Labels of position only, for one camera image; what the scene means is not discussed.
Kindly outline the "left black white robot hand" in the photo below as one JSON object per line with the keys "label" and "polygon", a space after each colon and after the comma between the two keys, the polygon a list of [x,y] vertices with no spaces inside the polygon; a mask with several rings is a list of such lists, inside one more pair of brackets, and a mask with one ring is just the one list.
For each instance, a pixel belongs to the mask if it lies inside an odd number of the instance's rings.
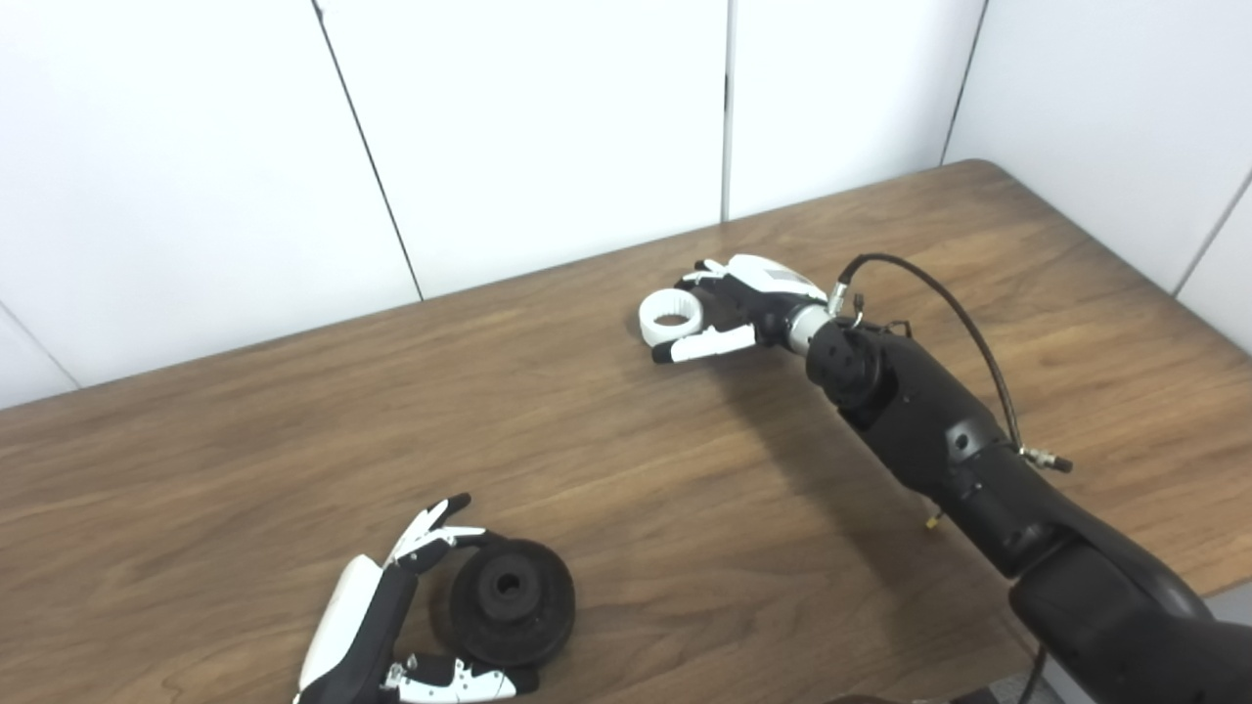
{"label": "left black white robot hand", "polygon": [[462,492],[422,509],[384,561],[357,555],[341,570],[300,664],[295,703],[485,703],[538,689],[535,668],[446,654],[394,659],[421,576],[452,550],[502,539],[485,527],[447,524],[470,501]]}

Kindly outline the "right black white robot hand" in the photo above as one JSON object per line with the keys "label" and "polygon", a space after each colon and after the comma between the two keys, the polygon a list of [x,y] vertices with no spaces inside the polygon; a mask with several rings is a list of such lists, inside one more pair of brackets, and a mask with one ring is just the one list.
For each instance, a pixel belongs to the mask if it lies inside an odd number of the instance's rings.
{"label": "right black white robot hand", "polygon": [[670,288],[649,294],[641,333],[654,365],[780,347],[804,356],[828,324],[828,294],[775,261],[735,254],[726,264],[705,259]]}

